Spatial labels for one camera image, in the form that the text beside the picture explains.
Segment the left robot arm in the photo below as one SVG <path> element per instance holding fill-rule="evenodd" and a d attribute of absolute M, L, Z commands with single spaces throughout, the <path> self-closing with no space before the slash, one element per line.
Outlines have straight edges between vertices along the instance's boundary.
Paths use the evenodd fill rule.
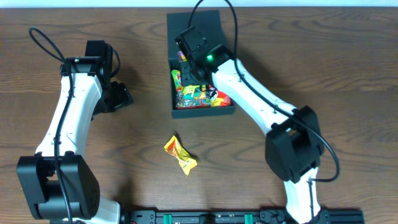
<path fill-rule="evenodd" d="M 50 127 L 33 156 L 22 156 L 17 176 L 32 216 L 51 223 L 127 223 L 129 214 L 100 195 L 85 161 L 93 117 L 132 104 L 123 83 L 112 81 L 117 52 L 103 40 L 89 40 L 82 57 L 62 65 L 62 89 Z"/>

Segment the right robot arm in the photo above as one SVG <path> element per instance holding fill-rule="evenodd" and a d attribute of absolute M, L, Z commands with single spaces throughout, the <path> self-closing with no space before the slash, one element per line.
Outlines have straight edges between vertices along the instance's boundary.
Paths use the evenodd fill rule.
<path fill-rule="evenodd" d="M 190 79 L 208 82 L 226 93 L 261 128 L 265 158 L 284 182 L 286 210 L 295 223 L 315 223 L 320 213 L 315 179 L 324 147 L 317 116 L 311 108 L 297 109 L 259 83 L 223 44 L 215 46 L 189 27 L 175 42 L 190 64 Z"/>

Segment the red Pringles can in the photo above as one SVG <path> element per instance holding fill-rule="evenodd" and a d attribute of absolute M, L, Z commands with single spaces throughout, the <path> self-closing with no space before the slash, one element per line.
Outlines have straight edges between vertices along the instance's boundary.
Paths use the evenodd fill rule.
<path fill-rule="evenodd" d="M 224 107 L 231 106 L 231 98 L 213 86 L 209 86 L 210 106 Z"/>

